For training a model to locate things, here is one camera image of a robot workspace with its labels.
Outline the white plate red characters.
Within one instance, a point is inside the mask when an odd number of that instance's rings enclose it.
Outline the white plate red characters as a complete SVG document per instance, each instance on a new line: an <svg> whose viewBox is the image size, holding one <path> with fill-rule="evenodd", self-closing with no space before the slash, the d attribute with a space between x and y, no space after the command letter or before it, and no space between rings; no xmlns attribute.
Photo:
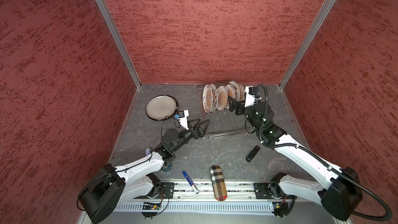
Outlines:
<svg viewBox="0 0 398 224"><path fill-rule="evenodd" d="M235 99L237 101L243 101L245 99L245 88L243 84L236 82L234 80L229 81L229 84L234 88Z"/></svg>

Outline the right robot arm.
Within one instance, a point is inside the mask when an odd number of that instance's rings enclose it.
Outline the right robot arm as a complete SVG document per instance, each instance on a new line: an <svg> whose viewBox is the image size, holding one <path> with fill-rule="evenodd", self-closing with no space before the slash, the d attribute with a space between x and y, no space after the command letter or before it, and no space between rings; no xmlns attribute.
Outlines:
<svg viewBox="0 0 398 224"><path fill-rule="evenodd" d="M228 103L231 112L246 117L263 146L286 156L314 179L308 181L278 173L270 182L275 197L291 195L310 200L341 221L347 221L355 213L363 199L363 189L354 169L342 169L297 142L273 123L274 112L267 101L254 99L252 104L246 105L228 97Z"/></svg>

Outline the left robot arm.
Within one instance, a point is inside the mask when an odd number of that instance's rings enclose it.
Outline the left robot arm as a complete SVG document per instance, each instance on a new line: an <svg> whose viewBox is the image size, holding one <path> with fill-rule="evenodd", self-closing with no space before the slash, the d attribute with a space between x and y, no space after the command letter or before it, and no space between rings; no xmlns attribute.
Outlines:
<svg viewBox="0 0 398 224"><path fill-rule="evenodd" d="M77 206L86 212L91 223L99 224L118 204L154 194L160 180L155 173L171 166L176 151L190 140L203 138L210 120L192 119L187 129L168 129L160 144L145 157L123 166L102 166L79 193Z"/></svg>

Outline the orange sunburst plate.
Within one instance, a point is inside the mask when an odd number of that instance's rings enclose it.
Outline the orange sunburst plate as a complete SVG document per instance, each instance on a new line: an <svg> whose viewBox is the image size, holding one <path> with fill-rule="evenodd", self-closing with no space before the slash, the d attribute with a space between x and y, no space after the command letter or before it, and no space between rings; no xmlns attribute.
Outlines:
<svg viewBox="0 0 398 224"><path fill-rule="evenodd" d="M221 85L217 88L217 98L217 111L223 111L226 108L228 102L228 92L224 85Z"/></svg>
<svg viewBox="0 0 398 224"><path fill-rule="evenodd" d="M212 108L212 89L209 84L206 84L202 94L202 107L205 114L209 114Z"/></svg>
<svg viewBox="0 0 398 224"><path fill-rule="evenodd" d="M226 90L228 95L226 109L229 110L232 102L236 100L235 88L231 84L226 84Z"/></svg>

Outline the orange sunburst plate front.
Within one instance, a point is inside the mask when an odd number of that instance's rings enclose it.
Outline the orange sunburst plate front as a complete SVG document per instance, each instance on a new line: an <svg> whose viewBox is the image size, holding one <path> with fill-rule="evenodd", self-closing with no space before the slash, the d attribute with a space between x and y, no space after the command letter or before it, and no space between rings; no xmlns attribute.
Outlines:
<svg viewBox="0 0 398 224"><path fill-rule="evenodd" d="M212 89L209 84L206 84L202 94L202 107L205 114L209 114L212 108Z"/></svg>

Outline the teal alarm clock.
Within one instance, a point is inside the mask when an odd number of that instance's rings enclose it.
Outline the teal alarm clock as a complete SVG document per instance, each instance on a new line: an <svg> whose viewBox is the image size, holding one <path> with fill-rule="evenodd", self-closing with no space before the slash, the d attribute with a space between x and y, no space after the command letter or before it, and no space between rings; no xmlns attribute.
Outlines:
<svg viewBox="0 0 398 224"><path fill-rule="evenodd" d="M172 164L170 163L168 166L164 167L161 171L162 172L169 172L172 169Z"/></svg>

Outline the black usb stick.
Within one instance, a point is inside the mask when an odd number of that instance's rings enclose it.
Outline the black usb stick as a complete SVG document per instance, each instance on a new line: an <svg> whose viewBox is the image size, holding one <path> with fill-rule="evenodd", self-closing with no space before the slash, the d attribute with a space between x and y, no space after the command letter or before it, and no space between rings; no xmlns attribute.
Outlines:
<svg viewBox="0 0 398 224"><path fill-rule="evenodd" d="M257 153L259 152L260 147L259 146L255 146L251 152L247 155L246 157L246 161L247 162L251 162L253 160L253 158L257 155Z"/></svg>

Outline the blue marker pen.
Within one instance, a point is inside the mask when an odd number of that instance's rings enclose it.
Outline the blue marker pen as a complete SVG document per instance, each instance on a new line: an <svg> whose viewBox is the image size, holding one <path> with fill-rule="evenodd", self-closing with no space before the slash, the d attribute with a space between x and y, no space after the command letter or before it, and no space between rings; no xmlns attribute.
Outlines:
<svg viewBox="0 0 398 224"><path fill-rule="evenodd" d="M193 182L193 180L190 178L190 176L187 174L186 171L182 171L183 176L185 177L185 179L187 180L187 182L189 183L190 187L192 188L192 190L194 191L195 194L199 194L199 189L196 186L196 184Z"/></svg>

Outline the plaid glasses case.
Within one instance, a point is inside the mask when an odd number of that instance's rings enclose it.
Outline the plaid glasses case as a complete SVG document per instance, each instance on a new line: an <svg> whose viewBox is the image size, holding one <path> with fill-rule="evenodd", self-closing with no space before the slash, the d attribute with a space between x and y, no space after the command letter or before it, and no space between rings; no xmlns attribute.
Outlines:
<svg viewBox="0 0 398 224"><path fill-rule="evenodd" d="M210 170L211 182L215 199L225 201L228 197L222 169L219 165L213 165Z"/></svg>

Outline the right corner aluminium profile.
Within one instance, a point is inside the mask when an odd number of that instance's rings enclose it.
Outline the right corner aluminium profile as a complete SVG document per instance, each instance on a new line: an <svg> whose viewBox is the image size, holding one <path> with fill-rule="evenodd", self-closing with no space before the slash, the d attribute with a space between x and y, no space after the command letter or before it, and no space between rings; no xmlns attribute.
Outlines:
<svg viewBox="0 0 398 224"><path fill-rule="evenodd" d="M305 35L300 47L298 48L292 62L290 63L287 71L285 72L283 78L279 83L279 88L284 90L286 87L289 79L293 75L294 70L298 66L299 62L305 55L307 49L309 48L310 44L312 43L314 37L316 36L317 32L319 31L320 27L322 26L323 22L325 21L326 17L328 16L330 10L332 9L333 5L335 4L336 0L324 0L322 3L316 17L314 18L311 27L309 28L307 34Z"/></svg>

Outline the corner aluminium profile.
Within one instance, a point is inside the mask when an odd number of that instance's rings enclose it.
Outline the corner aluminium profile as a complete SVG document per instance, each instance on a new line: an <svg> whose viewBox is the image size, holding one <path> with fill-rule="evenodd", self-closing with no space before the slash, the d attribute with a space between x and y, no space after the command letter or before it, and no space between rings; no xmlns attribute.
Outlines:
<svg viewBox="0 0 398 224"><path fill-rule="evenodd" d="M309 48L310 44L312 43L314 37L316 36L317 32L319 31L320 27L322 26L323 22L325 21L326 17L328 16L330 10L332 9L333 5L335 4L336 0L324 0L322 3L316 17L314 18L311 27L309 28L307 34L305 35L300 47L298 48L292 62L290 63L287 71L285 72L283 78L279 83L279 88L284 90L286 87L289 79L293 75L294 70L298 66L299 62L305 55L307 49Z"/></svg>
<svg viewBox="0 0 398 224"><path fill-rule="evenodd" d="M112 35L112 38L113 38L121 56L122 56L122 59L130 73L130 76L132 77L132 79L134 81L136 88L138 90L140 90L142 87L142 82L138 76L138 73L137 73L134 65L133 65L131 57L127 51L127 48L122 40L122 37L117 29L117 26L112 18L112 15L109 11L109 8L108 8L105 0L95 0L95 2L103 16L103 19L105 20L105 23Z"/></svg>

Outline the left corner aluminium profile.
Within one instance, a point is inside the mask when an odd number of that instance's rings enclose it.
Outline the left corner aluminium profile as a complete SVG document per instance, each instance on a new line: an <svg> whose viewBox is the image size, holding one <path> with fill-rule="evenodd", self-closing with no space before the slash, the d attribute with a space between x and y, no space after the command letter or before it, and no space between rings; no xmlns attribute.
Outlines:
<svg viewBox="0 0 398 224"><path fill-rule="evenodd" d="M137 73L134 65L133 65L131 57L127 51L127 48L122 40L122 37L117 29L117 26L112 18L112 15L109 11L109 8L108 8L105 0L95 0L95 2L103 16L103 19L105 20L105 23L112 35L112 38L113 38L121 56L122 56L122 59L130 73L130 76L132 77L132 79L134 81L136 88L138 90L140 90L142 87L142 82L138 76L138 73Z"/></svg>

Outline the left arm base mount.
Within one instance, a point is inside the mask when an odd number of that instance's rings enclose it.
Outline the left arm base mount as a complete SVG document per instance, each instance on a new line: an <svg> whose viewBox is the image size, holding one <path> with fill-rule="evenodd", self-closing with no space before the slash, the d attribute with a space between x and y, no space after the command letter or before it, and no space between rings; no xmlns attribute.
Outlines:
<svg viewBox="0 0 398 224"><path fill-rule="evenodd" d="M175 183L163 182L156 184L148 195L145 196L147 199L172 199L174 196Z"/></svg>

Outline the aluminium front rail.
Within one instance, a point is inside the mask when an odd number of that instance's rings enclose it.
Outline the aluminium front rail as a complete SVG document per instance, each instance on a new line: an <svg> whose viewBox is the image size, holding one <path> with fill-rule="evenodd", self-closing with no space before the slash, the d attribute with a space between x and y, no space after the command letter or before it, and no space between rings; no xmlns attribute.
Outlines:
<svg viewBox="0 0 398 224"><path fill-rule="evenodd" d="M220 190L211 180L195 180L191 186L187 180L166 180L155 186L140 199L170 199L174 201L216 201L218 195L226 195L228 201L282 201L296 196L299 200L314 200L323 188L319 183L293 178L280 181L280 196L273 196L268 181L226 180Z"/></svg>

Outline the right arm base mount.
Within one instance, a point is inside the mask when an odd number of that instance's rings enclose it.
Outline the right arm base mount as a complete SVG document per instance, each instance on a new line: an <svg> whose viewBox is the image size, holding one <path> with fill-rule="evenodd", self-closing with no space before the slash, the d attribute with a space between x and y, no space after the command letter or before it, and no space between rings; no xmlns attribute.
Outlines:
<svg viewBox="0 0 398 224"><path fill-rule="evenodd" d="M283 192L274 193L269 183L254 183L254 193L257 200L292 200L293 196L285 195Z"/></svg>

